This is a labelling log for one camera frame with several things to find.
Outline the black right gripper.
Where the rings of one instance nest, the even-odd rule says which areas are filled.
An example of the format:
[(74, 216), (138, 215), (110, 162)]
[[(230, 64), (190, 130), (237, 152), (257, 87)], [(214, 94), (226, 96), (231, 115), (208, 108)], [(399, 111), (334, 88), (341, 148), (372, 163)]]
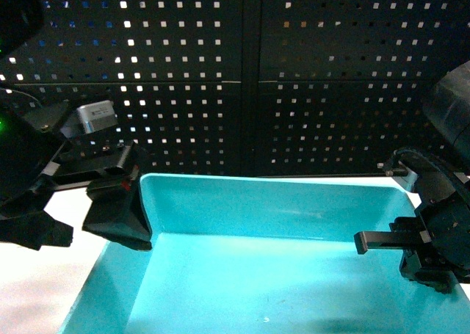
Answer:
[[(418, 148), (396, 149), (382, 169), (393, 178), (416, 174), (408, 190), (421, 199), (418, 218), (397, 217), (390, 231), (357, 232), (357, 253), (403, 250), (399, 272), (405, 279), (451, 294), (460, 280), (458, 269), (469, 271), (469, 181), (440, 157)], [(437, 253), (417, 249), (428, 243)]]

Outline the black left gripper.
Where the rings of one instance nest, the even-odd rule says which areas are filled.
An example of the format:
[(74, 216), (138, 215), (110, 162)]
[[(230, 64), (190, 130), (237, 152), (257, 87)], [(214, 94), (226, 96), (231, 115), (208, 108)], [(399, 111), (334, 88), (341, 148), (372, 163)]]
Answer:
[(152, 228), (138, 181), (147, 170), (147, 151), (131, 140), (107, 139), (115, 126), (85, 134), (76, 113), (82, 105), (63, 101), (22, 117), (51, 145), (51, 152), (29, 188), (1, 203), (1, 242), (32, 250), (69, 247), (73, 227), (54, 219), (45, 207), (55, 191), (88, 186), (92, 203), (82, 230), (132, 250), (150, 251)]

